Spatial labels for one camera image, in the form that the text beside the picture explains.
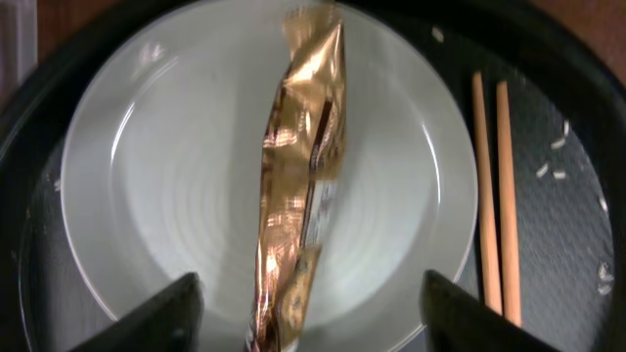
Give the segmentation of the grey plate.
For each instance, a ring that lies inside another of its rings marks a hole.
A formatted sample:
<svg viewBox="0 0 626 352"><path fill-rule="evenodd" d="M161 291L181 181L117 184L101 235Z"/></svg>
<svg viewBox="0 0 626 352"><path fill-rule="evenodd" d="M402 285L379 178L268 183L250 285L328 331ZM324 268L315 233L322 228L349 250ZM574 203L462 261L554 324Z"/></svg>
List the grey plate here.
<svg viewBox="0 0 626 352"><path fill-rule="evenodd" d="M261 144L290 55L292 1L203 1L124 43L67 133L61 193L79 270L113 319L199 275L199 348L244 347ZM476 222L474 155L442 79L384 23L342 6L347 148L303 351L417 349L425 270L457 279Z"/></svg>

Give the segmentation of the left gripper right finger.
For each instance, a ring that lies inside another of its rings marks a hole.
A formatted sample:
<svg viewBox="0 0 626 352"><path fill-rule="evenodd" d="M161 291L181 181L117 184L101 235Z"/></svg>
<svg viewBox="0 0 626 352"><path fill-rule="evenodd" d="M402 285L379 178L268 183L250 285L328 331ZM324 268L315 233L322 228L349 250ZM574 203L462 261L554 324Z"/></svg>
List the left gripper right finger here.
<svg viewBox="0 0 626 352"><path fill-rule="evenodd" d="M433 351L556 352L434 270L424 273L421 303Z"/></svg>

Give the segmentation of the wooden chopstick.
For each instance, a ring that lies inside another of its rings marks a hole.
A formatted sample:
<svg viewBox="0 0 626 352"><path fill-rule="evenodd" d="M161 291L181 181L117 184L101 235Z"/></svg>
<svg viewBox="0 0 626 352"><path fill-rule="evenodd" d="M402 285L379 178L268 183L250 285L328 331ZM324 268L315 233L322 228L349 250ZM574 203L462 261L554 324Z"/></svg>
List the wooden chopstick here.
<svg viewBox="0 0 626 352"><path fill-rule="evenodd" d="M519 249L514 191L514 160L508 84L496 86L500 235L504 315L522 326Z"/></svg>
<svg viewBox="0 0 626 352"><path fill-rule="evenodd" d="M471 79L474 148L478 176L478 226L482 266L484 303L501 315L502 289L493 201L491 163L486 126L486 111L481 74L477 71Z"/></svg>

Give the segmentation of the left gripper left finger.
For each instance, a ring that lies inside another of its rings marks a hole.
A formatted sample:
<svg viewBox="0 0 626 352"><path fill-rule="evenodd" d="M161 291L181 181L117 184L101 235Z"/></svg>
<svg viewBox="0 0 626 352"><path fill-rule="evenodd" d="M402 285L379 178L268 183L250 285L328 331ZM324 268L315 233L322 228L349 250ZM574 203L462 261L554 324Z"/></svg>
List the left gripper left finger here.
<svg viewBox="0 0 626 352"><path fill-rule="evenodd" d="M72 352L196 351L202 309L200 279L187 273Z"/></svg>

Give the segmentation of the gold snack wrapper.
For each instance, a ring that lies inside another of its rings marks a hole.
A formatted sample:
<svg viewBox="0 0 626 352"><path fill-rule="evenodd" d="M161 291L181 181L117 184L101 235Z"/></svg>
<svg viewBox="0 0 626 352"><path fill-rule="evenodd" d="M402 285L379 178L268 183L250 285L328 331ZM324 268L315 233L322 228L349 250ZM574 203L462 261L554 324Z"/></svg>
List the gold snack wrapper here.
<svg viewBox="0 0 626 352"><path fill-rule="evenodd" d="M291 62L262 143L248 351L294 351L345 152L344 22L333 3L284 17Z"/></svg>

